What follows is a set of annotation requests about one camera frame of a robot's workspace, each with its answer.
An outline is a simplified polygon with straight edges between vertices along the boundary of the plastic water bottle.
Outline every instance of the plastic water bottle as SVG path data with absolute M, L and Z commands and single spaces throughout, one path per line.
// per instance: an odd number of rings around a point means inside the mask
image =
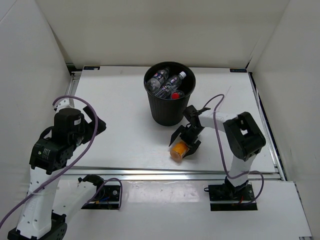
M 168 79 L 168 77 L 169 67 L 165 67 L 164 69 L 157 71 L 153 77 L 146 82 L 146 89 L 154 94 L 161 88 L 161 85 Z
M 167 99 L 171 94 L 180 87 L 182 80 L 187 76 L 187 74 L 182 71 L 178 75 L 173 75 L 164 83 L 160 90 L 155 94 L 156 97 L 161 99 Z

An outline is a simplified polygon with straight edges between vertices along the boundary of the robotic arm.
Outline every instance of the robotic arm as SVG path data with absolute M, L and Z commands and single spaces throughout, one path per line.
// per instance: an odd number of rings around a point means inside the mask
M 196 110 L 193 105 L 188 106 L 183 115 L 189 121 L 187 126 L 180 126 L 171 136 L 170 145 L 180 135 L 182 142 L 176 144 L 170 154 L 175 160 L 196 152 L 201 144 L 198 140 L 199 134 L 205 127 L 215 129 L 213 121 L 214 111 L 210 108 Z M 233 153 L 233 160 L 229 176 L 225 178 L 223 194 L 235 198 L 248 184 L 248 173 L 251 165 L 266 139 L 255 120 L 248 112 L 239 115 L 216 112 L 216 125 L 219 131 L 226 134 L 230 149 Z
M 95 128 L 95 118 L 88 106 L 83 110 L 91 119 L 88 123 L 80 110 L 70 106 L 58 107 L 54 125 L 42 132 L 33 146 L 30 157 L 30 185 L 28 195 L 34 196 L 23 206 L 16 228 L 8 233 L 9 240 L 57 240 L 63 239 L 67 223 L 89 201 L 104 180 L 96 175 L 81 179 L 78 187 L 66 200 L 53 208 L 60 177 L 34 191 L 49 179 L 58 175 L 73 156 L 76 148 L 90 141 Z M 97 135 L 106 130 L 106 123 L 98 118 Z

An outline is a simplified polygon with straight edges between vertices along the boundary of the white enclosure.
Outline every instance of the white enclosure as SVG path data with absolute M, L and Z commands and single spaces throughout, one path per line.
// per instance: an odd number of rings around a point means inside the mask
M 26 195 L 32 146 L 52 124 L 52 101 L 66 92 L 69 78 L 37 4 L 0 1 L 1 219 Z M 17 211 L 5 223 L 0 239 L 7 239 L 18 216 Z
M 37 0 L 67 61 L 84 65 L 244 68 L 289 0 Z

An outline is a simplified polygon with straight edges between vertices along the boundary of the white platform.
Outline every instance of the white platform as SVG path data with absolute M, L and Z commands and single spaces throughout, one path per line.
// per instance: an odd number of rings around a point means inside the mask
M 184 171 L 223 171 L 217 137 L 213 129 L 204 129 L 202 144 L 197 152 L 177 164 L 170 158 L 169 142 L 179 124 L 172 127 L 157 124 L 150 111 L 143 86 L 148 67 L 102 66 L 100 70 L 83 70 L 75 95 L 87 100 L 98 116 L 107 123 L 107 130 L 99 135 L 89 152 L 77 166 L 120 169 L 162 169 Z M 228 68 L 192 68 L 196 86 L 189 105 L 197 109 L 211 97 L 226 95 L 221 112 L 240 114 L 250 112 L 264 131 L 252 85 L 247 73 L 233 73 Z M 213 108 L 217 101 L 209 104 Z M 82 109 L 83 105 L 75 103 Z M 232 152 L 227 138 L 221 134 L 227 166 L 231 166 Z M 79 147 L 75 156 L 83 151 Z M 256 157 L 252 170 L 274 173 L 274 163 L 267 144 Z
M 253 182 L 257 192 L 260 181 Z M 61 180 L 56 203 L 76 187 Z M 206 181 L 125 181 L 117 210 L 80 210 L 64 240 L 299 240 L 309 226 L 292 182 L 267 181 L 257 211 L 210 211 Z

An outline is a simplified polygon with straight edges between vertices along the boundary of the wire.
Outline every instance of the wire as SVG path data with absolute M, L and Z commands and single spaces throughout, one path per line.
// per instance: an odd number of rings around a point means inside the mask
M 104 199 L 99 200 L 99 202 L 104 202 L 105 200 L 108 200 L 110 197 L 106 197 Z
M 53 103 L 52 106 L 55 106 L 57 101 L 59 101 L 60 99 L 65 99 L 65 98 L 70 98 L 70 99 L 76 99 L 82 103 L 84 103 L 85 105 L 87 105 L 90 110 L 93 113 L 94 116 L 94 130 L 93 130 L 93 134 L 91 137 L 90 142 L 88 143 L 88 145 L 86 146 L 86 148 L 84 149 L 84 151 L 67 167 L 65 167 L 60 173 L 58 173 L 57 175 L 53 176 L 52 178 L 50 178 L 49 180 L 45 181 L 44 183 L 42 183 L 36 190 L 33 191 L 33 193 L 38 193 L 39 191 L 41 191 L 45 186 L 49 185 L 50 183 L 52 183 L 54 180 L 58 179 L 59 177 L 61 177 L 66 171 L 68 171 L 70 168 L 72 168 L 90 149 L 92 143 L 94 142 L 94 139 L 97 135 L 97 130 L 98 130 L 98 116 L 96 111 L 94 110 L 94 108 L 85 100 L 83 100 L 80 97 L 77 96 L 71 96 L 71 95 L 64 95 L 64 96 L 60 96 L 58 98 L 56 98 Z M 19 207 L 21 207 L 25 202 L 27 202 L 29 199 L 31 199 L 34 196 L 34 194 L 30 193 L 28 196 L 25 197 L 25 199 L 23 199 L 21 202 L 19 202 L 16 206 L 14 206 L 5 216 L 4 218 L 0 221 L 0 229 L 2 228 L 3 224 L 5 223 L 5 221 L 8 219 L 8 217 L 15 212 Z
M 223 169 L 224 169 L 224 172 L 226 174 L 226 176 L 229 178 L 229 179 L 237 179 L 243 175 L 246 175 L 246 174 L 259 174 L 261 176 L 261 188 L 260 188 L 260 191 L 259 193 L 255 196 L 254 199 L 252 199 L 251 201 L 247 202 L 247 203 L 242 203 L 243 205 L 247 205 L 247 204 L 251 204 L 253 203 L 255 200 L 257 200 L 259 198 L 259 196 L 261 195 L 262 193 L 262 190 L 264 189 L 264 186 L 265 186 L 265 178 L 263 176 L 263 174 L 259 171 L 245 171 L 245 172 L 242 172 L 236 176 L 230 176 L 229 175 L 229 172 L 227 170 L 227 165 L 226 165 L 226 160 L 225 160 L 225 156 L 224 156 L 224 150 L 222 148 L 222 143 L 221 143 L 221 139 L 220 139 L 220 135 L 219 135 L 219 131 L 218 131 L 218 124 L 217 124 L 217 118 L 216 118 L 216 113 L 217 113 L 217 108 L 219 107 L 219 105 L 223 102 L 224 98 L 225 98 L 225 95 L 224 94 L 218 94 L 214 97 L 212 97 L 205 105 L 203 108 L 205 108 L 213 99 L 217 98 L 217 97 L 222 97 L 221 100 L 217 103 L 217 105 L 214 107 L 214 110 L 213 110 L 213 122 L 214 122 L 214 130 L 215 130 L 215 134 L 216 134 L 216 138 L 217 138 L 217 141 L 218 141 L 218 145 L 219 145 L 219 150 L 220 150 L 220 155 L 221 155 L 221 160 L 222 160 L 222 165 L 223 165 Z
M 240 201 L 237 204 L 238 205 L 241 204 L 243 200 L 244 200 L 244 196 L 241 197 Z
M 103 189 L 103 193 L 100 192 L 100 193 L 97 194 L 97 195 L 99 195 L 98 196 L 99 199 L 96 199 L 97 196 L 95 196 L 94 201 L 100 201 L 105 194 L 106 194 L 106 190 Z
M 92 197 L 89 201 L 87 201 L 85 205 L 87 205 L 88 203 L 94 201 L 95 197 L 96 197 L 97 194 L 100 192 L 100 190 L 104 187 L 104 185 L 105 185 L 107 182 L 110 182 L 110 181 L 118 181 L 119 184 L 120 184 L 120 200 L 119 200 L 119 207 L 118 207 L 118 210 L 119 210 L 119 209 L 121 208 L 121 205 L 122 205 L 123 186 L 122 186 L 122 182 L 121 182 L 118 178 L 116 178 L 116 177 L 112 177 L 112 178 L 109 178 L 109 179 L 105 180 L 105 181 L 103 182 L 103 184 L 101 184 L 101 186 L 96 190 L 96 192 L 95 192 L 95 194 L 93 195 L 93 197 Z

